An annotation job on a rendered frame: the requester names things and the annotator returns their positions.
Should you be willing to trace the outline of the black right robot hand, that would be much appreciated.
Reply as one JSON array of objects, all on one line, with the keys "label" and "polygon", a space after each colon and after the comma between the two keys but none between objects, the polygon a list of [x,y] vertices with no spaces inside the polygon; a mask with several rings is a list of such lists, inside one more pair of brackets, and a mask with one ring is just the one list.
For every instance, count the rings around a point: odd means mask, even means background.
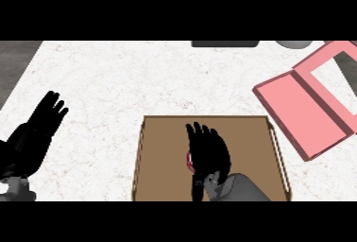
[{"label": "black right robot hand", "polygon": [[185,125],[190,155],[191,155],[191,200],[203,199],[205,181],[209,175],[216,173],[213,186],[221,186],[225,182],[231,162],[227,145],[216,130],[209,129],[197,122]]}]

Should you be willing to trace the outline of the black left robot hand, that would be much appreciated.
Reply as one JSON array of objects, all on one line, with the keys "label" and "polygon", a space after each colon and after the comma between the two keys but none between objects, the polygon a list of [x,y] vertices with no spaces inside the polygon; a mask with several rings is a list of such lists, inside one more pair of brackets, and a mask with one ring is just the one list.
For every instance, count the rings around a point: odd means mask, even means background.
[{"label": "black left robot hand", "polygon": [[0,140],[0,181],[8,177],[29,177],[38,171],[67,113],[58,97],[58,93],[47,92],[28,121],[17,126],[8,139]]}]

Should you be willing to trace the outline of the brown wooden tray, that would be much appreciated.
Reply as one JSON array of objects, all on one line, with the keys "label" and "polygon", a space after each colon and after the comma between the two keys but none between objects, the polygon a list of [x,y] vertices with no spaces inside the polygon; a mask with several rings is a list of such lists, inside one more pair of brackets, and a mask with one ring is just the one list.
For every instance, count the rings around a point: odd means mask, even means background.
[{"label": "brown wooden tray", "polygon": [[253,181],[274,201],[292,199],[283,157],[262,115],[150,115],[143,118],[132,181],[134,201],[188,201],[188,135],[185,125],[216,130],[228,148],[233,173]]}]

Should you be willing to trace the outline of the pink cardboard box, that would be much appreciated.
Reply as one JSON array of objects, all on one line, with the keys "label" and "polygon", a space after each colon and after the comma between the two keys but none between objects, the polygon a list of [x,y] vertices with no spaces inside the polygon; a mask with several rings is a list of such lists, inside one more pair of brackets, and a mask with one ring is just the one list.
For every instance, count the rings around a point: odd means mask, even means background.
[{"label": "pink cardboard box", "polygon": [[303,161],[314,160],[357,134],[357,114],[312,76],[312,71],[342,52],[357,61],[357,44],[328,41],[289,72],[252,88]]}]

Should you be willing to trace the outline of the dark grey flat appliance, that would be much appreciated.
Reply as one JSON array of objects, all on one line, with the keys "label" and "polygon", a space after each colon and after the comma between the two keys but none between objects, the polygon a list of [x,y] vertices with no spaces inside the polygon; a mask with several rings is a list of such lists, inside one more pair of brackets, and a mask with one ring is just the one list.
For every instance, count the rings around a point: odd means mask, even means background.
[{"label": "dark grey flat appliance", "polygon": [[191,47],[255,47],[259,41],[191,41]]}]

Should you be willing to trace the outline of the grey round object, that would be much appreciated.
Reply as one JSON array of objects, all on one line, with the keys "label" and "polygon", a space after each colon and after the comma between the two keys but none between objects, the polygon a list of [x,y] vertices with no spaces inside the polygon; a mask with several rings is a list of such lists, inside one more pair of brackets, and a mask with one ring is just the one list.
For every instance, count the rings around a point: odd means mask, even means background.
[{"label": "grey round object", "polygon": [[289,49],[303,49],[311,41],[277,41],[277,43]]}]

